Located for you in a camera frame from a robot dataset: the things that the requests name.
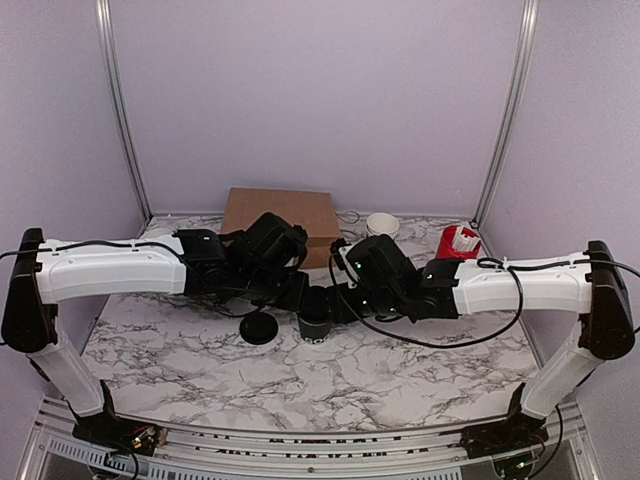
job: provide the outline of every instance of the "small black cylinder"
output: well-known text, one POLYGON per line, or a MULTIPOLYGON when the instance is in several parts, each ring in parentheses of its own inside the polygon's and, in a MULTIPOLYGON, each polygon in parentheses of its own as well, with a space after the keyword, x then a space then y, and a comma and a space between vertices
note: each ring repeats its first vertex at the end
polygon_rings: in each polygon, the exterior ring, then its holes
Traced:
POLYGON ((300 336, 308 343, 322 343, 329 336, 331 323, 326 289, 319 286, 309 287, 298 314, 300 336))

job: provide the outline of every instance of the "red container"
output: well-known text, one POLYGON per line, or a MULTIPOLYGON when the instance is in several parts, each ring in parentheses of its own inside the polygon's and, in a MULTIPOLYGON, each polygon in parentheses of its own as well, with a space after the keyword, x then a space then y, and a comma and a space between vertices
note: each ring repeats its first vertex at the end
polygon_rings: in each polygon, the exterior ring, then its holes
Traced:
MULTIPOLYGON (((456 234, 457 225, 452 225, 444 229, 442 232, 442 238, 440 238, 440 246, 436 253, 436 258, 462 258, 464 260, 471 260, 478 256, 482 242, 478 242, 478 245, 471 252, 458 252, 453 248, 453 237, 456 234)), ((477 237, 478 235, 473 230, 464 228, 462 233, 468 237, 477 237)))

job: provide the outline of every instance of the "black lid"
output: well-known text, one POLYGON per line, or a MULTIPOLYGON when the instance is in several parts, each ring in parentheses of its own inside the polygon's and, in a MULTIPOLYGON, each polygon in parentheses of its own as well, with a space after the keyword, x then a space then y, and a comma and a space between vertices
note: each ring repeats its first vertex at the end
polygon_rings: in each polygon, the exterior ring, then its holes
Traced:
POLYGON ((278 322, 265 312, 252 312, 240 322, 240 336, 251 345, 264 345, 276 338, 278 322))

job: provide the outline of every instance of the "lavender wall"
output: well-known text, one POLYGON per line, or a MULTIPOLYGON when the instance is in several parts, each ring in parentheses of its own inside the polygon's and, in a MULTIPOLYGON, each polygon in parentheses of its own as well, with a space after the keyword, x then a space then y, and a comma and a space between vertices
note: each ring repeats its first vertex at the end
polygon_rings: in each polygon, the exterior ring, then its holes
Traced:
POLYGON ((523 2, 127 0, 112 17, 156 212, 229 187, 338 208, 473 214, 523 2))
MULTIPOLYGON (((556 255, 603 239, 618 260, 640 267, 638 25, 637 2, 541 2, 524 101, 485 225, 498 254, 556 255)), ((628 284, 637 317, 640 283, 628 284)), ((547 357, 574 320, 531 318, 547 357)), ((579 403, 604 478, 635 478, 640 349, 599 369, 579 403)))
MULTIPOLYGON (((142 220, 109 103, 93 3, 3 2, 0 65, 0 251, 15 249, 30 226, 63 239, 135 235, 142 220)), ((0 266, 2 305, 11 264, 0 266)), ((60 321, 76 344, 100 304, 61 305, 60 321)), ((23 355, 0 348, 0 478, 15 478, 44 388, 23 355)))

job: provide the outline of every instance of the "white marble surface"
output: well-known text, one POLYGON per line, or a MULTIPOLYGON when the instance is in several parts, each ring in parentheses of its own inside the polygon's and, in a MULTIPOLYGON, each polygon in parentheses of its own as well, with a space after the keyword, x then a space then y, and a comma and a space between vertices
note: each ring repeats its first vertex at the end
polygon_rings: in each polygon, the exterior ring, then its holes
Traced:
MULTIPOLYGON (((442 229, 453 222, 405 218, 397 241, 421 266, 433 257, 442 229)), ((219 217, 164 217, 150 228, 217 230, 220 223, 219 217)), ((362 221, 343 226, 363 231, 362 221)), ((352 233, 345 236, 350 239, 352 233)), ((328 282, 325 269, 311 276, 328 282)), ((84 359, 107 381, 121 413, 270 431, 402 429, 504 414, 512 391, 536 371, 519 325, 481 345, 432 350, 357 323, 334 326, 324 344, 310 345, 300 339, 294 315, 276 316, 278 337, 256 347, 240 338, 238 319, 184 297, 114 295, 84 359)), ((447 343, 486 335, 510 318, 487 313, 379 325, 447 343)))

